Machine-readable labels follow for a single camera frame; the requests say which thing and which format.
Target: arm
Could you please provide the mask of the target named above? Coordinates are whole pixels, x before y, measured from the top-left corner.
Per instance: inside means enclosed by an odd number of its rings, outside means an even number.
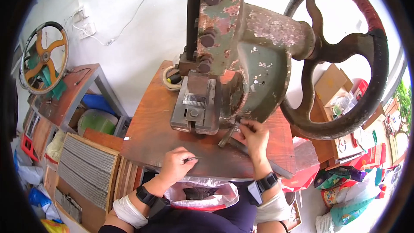
[[[164,157],[161,172],[143,184],[147,191],[157,197],[163,197],[165,191],[173,184],[181,180],[185,174],[193,168],[194,164],[198,162],[197,159],[190,160],[184,163],[184,159],[195,157],[184,147],[178,147],[170,152],[167,152]],[[149,206],[141,202],[137,196],[137,191],[134,190],[128,194],[128,198],[132,205],[144,216],[147,217],[149,212]],[[116,226],[127,233],[133,233],[134,227],[127,222],[118,218],[116,212],[111,210],[106,216],[104,225]]]
[[[272,168],[270,167],[270,163],[266,157],[267,142],[269,141],[269,130],[260,122],[246,119],[241,119],[239,128],[243,138],[247,141],[249,156],[253,163],[254,180],[260,180],[272,172]],[[281,190],[282,188],[278,183],[271,189],[264,191],[262,193],[262,206],[267,204],[267,202],[279,194]],[[286,230],[279,221],[266,221],[257,224],[257,232],[285,233]]]

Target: white sleeve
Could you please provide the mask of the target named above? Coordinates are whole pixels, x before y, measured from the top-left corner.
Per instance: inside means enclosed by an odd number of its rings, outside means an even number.
[[[142,228],[148,223],[144,215],[132,205],[128,195],[114,201],[113,210],[119,219],[131,224],[134,228]]]
[[[267,221],[282,221],[290,217],[290,208],[282,190],[268,202],[257,207],[255,225]]]

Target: black wristband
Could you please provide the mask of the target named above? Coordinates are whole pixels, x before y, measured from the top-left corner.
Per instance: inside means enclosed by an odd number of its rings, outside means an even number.
[[[260,193],[262,194],[264,191],[277,184],[277,175],[276,173],[270,172],[267,176],[265,176],[265,178],[257,180],[256,182],[260,189]]]
[[[137,198],[151,208],[151,204],[157,197],[149,193],[144,186],[140,185],[137,188]]]

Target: white wall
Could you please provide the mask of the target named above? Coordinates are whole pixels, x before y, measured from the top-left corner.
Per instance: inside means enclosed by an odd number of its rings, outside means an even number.
[[[142,0],[37,0],[27,19],[21,38],[27,39],[29,33],[39,24],[54,20],[61,24],[80,6],[85,6],[89,17],[75,24],[93,22],[95,36],[106,43],[115,38],[127,24]],[[247,3],[283,13],[289,0],[245,0]],[[383,21],[390,47],[390,65],[398,53],[400,40],[391,18],[381,0],[370,0]],[[330,43],[337,43],[346,34],[359,32],[355,25],[363,21],[360,32],[367,31],[362,13],[351,0],[317,0],[324,17],[324,35]],[[133,116],[147,86],[163,60],[177,60],[185,46],[187,0],[145,0],[131,23],[122,35],[111,45],[103,46],[93,38],[79,40],[76,29],[69,19],[65,29],[70,38],[68,66],[100,63],[106,78],[129,116]],[[304,4],[300,6],[296,20],[311,24]],[[292,76],[287,96],[293,106],[301,101],[300,76],[303,61],[292,61]],[[369,81],[370,68],[361,56],[353,56],[338,65],[348,76],[361,77]],[[320,65],[314,73],[316,82],[327,64]]]

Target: hand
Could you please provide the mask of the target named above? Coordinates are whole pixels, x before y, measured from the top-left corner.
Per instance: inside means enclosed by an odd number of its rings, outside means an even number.
[[[269,130],[260,122],[247,119],[241,119],[239,128],[247,141],[250,157],[266,157]]]
[[[246,119],[241,119],[239,128],[242,138],[247,141],[249,156],[253,162],[254,179],[262,179],[272,172],[266,157],[269,130],[260,122]]]
[[[161,172],[157,177],[167,184],[175,184],[198,162],[198,159],[193,159],[184,163],[184,159],[193,157],[195,155],[184,147],[178,147],[167,152],[164,157]]]

